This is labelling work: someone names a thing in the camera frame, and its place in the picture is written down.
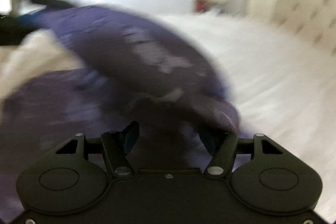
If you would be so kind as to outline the red box on nightstand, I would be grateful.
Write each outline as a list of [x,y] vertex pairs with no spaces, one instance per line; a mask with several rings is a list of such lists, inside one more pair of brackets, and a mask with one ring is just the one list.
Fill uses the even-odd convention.
[[195,0],[194,1],[194,12],[204,13],[209,10],[209,4],[207,0]]

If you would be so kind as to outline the purple patterned garment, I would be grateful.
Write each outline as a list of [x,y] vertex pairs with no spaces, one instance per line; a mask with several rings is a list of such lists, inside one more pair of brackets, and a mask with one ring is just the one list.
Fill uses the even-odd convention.
[[[156,21],[102,6],[1,16],[1,48],[46,30],[86,74],[66,89],[99,103],[109,127],[76,130],[22,168],[23,210],[1,223],[223,223],[227,184],[202,174],[202,130],[238,134],[225,83],[189,39]],[[134,176],[111,176],[101,135],[139,123],[127,160]]]

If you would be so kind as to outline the white bed cover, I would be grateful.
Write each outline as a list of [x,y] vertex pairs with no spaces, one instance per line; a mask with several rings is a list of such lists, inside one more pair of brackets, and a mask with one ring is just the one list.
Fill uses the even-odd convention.
[[[335,220],[335,58],[285,32],[237,18],[162,15],[214,63],[247,136],[269,135],[322,177],[317,211]],[[76,130],[109,127],[99,103],[66,89],[86,72],[50,31],[1,49],[1,219],[23,210],[19,171]]]

